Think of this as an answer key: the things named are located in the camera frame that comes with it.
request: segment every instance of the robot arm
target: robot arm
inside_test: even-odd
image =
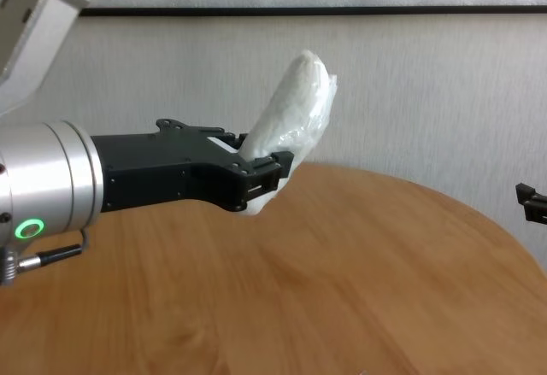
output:
[[[42,83],[68,30],[90,0],[2,0],[0,114]],[[159,132],[90,137],[68,123],[0,129],[0,284],[80,254],[85,243],[22,256],[33,240],[82,231],[101,212],[182,199],[242,211],[278,188],[293,154],[245,161],[244,135],[156,122]]]

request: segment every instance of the black bracket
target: black bracket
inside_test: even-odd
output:
[[[520,183],[516,186],[516,199],[524,206],[526,220],[547,224],[547,196],[542,196],[536,189]]]
[[[241,211],[289,176],[291,152],[245,161],[214,141],[238,149],[244,134],[236,137],[220,127],[187,126],[173,119],[156,125],[157,133],[92,138],[103,167],[102,211],[184,199]]]

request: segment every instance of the round table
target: round table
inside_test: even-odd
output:
[[[256,217],[103,214],[89,251],[0,289],[0,313],[9,375],[547,373],[547,280],[516,240],[341,167],[302,166]]]

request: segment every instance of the screw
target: screw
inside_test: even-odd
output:
[[[11,221],[11,214],[10,213],[0,214],[0,223],[9,223],[10,221]]]

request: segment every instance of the silver cylindrical joint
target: silver cylindrical joint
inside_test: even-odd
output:
[[[0,247],[79,230],[103,202],[95,145],[67,122],[0,129]]]

